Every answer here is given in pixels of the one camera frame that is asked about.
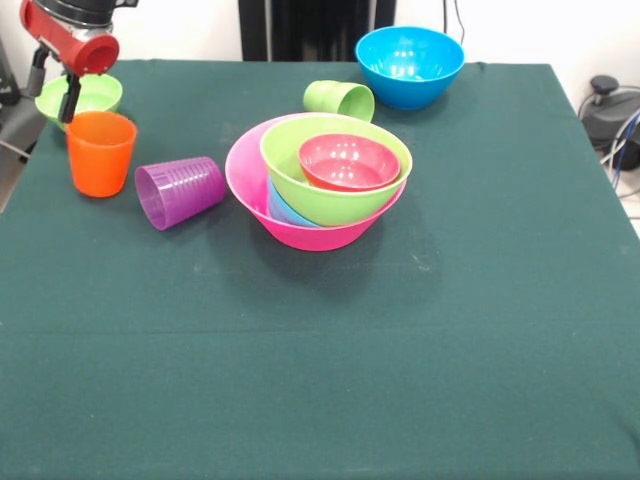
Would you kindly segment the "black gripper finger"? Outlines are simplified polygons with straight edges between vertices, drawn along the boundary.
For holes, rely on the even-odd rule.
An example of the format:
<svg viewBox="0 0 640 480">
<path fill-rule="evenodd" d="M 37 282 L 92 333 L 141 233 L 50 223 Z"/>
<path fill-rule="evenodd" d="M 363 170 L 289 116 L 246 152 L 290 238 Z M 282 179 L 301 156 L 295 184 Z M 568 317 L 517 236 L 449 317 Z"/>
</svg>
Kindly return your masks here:
<svg viewBox="0 0 640 480">
<path fill-rule="evenodd" d="M 35 98 L 41 94 L 49 54 L 50 50 L 45 45 L 40 45 L 34 52 L 26 87 L 26 93 L 30 97 Z"/>
<path fill-rule="evenodd" d="M 72 122 L 81 92 L 80 77 L 75 74 L 66 75 L 67 90 L 62 96 L 58 120 L 63 124 Z"/>
</svg>

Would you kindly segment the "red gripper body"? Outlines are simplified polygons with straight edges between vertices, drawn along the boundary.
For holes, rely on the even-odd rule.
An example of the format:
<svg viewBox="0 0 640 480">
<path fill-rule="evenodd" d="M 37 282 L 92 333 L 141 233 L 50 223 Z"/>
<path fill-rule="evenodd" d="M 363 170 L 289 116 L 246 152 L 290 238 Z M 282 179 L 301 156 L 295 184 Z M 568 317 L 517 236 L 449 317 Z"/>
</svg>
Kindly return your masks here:
<svg viewBox="0 0 640 480">
<path fill-rule="evenodd" d="M 111 0 L 23 1 L 20 20 L 38 47 L 45 45 L 49 57 L 81 77 L 103 74 L 115 64 L 120 47 L 112 17 L 119 7 Z"/>
</svg>

